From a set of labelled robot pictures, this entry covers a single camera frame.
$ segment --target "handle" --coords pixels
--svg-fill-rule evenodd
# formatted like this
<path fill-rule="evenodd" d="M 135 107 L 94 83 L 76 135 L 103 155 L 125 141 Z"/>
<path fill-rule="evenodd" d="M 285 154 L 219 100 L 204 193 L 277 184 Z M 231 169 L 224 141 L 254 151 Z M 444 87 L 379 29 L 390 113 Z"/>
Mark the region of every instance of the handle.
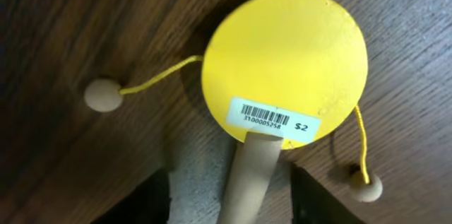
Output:
<path fill-rule="evenodd" d="M 217 224 L 253 224 L 280 155 L 283 138 L 248 132 L 235 153 Z"/>

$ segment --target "wooden table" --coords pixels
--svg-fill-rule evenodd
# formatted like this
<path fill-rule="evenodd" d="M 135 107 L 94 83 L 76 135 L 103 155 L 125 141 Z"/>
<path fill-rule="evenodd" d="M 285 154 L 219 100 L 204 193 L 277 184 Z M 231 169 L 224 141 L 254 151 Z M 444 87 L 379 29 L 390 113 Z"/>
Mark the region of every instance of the wooden table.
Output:
<path fill-rule="evenodd" d="M 201 64 L 108 114 L 82 97 L 99 76 L 133 86 L 202 54 L 244 1 L 6 0 L 0 223 L 89 223 L 160 167 L 172 171 L 169 223 L 214 223 L 235 142 L 206 109 Z M 348 194 L 344 169 L 359 156 L 352 115 L 333 136 L 282 159 L 367 223 L 450 223 L 452 0 L 335 1 L 367 42 L 360 105 L 369 168 L 385 191 L 374 204 Z M 286 171 L 277 171 L 263 206 L 275 223 L 291 219 Z"/>

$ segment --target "white sticker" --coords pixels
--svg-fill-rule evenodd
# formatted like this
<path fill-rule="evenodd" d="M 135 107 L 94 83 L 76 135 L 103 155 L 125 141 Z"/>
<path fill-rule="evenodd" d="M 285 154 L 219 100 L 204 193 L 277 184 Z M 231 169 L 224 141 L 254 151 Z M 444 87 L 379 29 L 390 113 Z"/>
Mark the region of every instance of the white sticker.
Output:
<path fill-rule="evenodd" d="M 320 119 L 252 100 L 233 97 L 227 123 L 301 143 L 314 140 Z"/>

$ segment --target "string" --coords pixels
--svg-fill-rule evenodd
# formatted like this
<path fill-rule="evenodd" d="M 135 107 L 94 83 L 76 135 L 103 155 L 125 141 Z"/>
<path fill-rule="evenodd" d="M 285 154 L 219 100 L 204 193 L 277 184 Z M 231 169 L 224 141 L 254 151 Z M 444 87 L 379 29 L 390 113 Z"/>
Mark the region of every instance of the string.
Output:
<path fill-rule="evenodd" d="M 152 77 L 145 83 L 140 84 L 139 86 L 134 86 L 130 88 L 122 88 L 119 90 L 119 94 L 125 95 L 125 94 L 132 94 L 132 93 L 138 93 L 142 90 L 145 90 L 158 81 L 164 79 L 165 77 L 169 76 L 171 73 L 175 72 L 176 70 L 179 70 L 181 67 L 194 62 L 194 61 L 202 61 L 203 57 L 201 55 L 193 55 L 189 58 L 179 62 L 178 64 L 175 64 L 174 66 L 169 67 L 167 70 L 160 72 L 158 75 Z M 364 128 L 364 121 L 362 120 L 361 111 L 359 110 L 359 106 L 355 106 L 355 114 L 356 119 L 358 122 L 359 130 L 361 131 L 361 156 L 359 158 L 359 164 L 361 166 L 361 173 L 364 179 L 364 182 L 366 184 L 370 183 L 369 181 L 369 174 L 367 173 L 367 166 L 366 166 L 366 156 L 367 156 L 367 136 L 366 136 L 366 129 Z"/>
<path fill-rule="evenodd" d="M 137 93 L 140 92 L 142 90 L 145 90 L 149 87 L 151 87 L 152 85 L 154 85 L 155 83 L 157 83 L 158 81 L 164 79 L 165 77 L 167 77 L 168 75 L 170 75 L 171 73 L 175 72 L 176 70 L 180 69 L 181 67 L 194 62 L 194 61 L 202 61 L 203 57 L 201 55 L 193 55 L 190 56 L 189 58 L 185 59 L 184 61 L 179 62 L 178 64 L 169 67 L 167 70 L 160 72 L 158 75 L 153 76 L 151 79 L 149 79 L 148 81 L 140 84 L 139 86 L 134 86 L 134 87 L 130 87 L 130 88 L 122 88 L 121 90 L 119 90 L 119 94 L 121 95 L 125 95 L 125 94 L 132 94 L 132 93 Z"/>
<path fill-rule="evenodd" d="M 365 184 L 369 184 L 369 174 L 367 173 L 366 156 L 367 156 L 367 136 L 366 129 L 364 128 L 364 121 L 362 120 L 361 111 L 359 106 L 355 107 L 356 120 L 358 121 L 358 127 L 361 131 L 361 156 L 359 158 L 359 165 L 361 166 L 362 178 Z"/>

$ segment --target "wooden bead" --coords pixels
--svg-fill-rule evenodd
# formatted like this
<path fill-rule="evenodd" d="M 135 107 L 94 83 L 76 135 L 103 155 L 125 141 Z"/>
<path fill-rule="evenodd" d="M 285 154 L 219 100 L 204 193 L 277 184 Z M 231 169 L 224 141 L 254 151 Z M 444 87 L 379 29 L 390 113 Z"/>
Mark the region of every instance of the wooden bead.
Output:
<path fill-rule="evenodd" d="M 118 108 L 123 100 L 119 94 L 121 86 L 110 79 L 96 79 L 85 90 L 85 102 L 98 112 L 110 112 Z"/>
<path fill-rule="evenodd" d="M 370 183 L 365 184 L 360 171 L 353 174 L 350 181 L 350 190 L 354 199 L 370 203 L 377 200 L 383 194 L 383 184 L 378 176 L 369 173 Z"/>

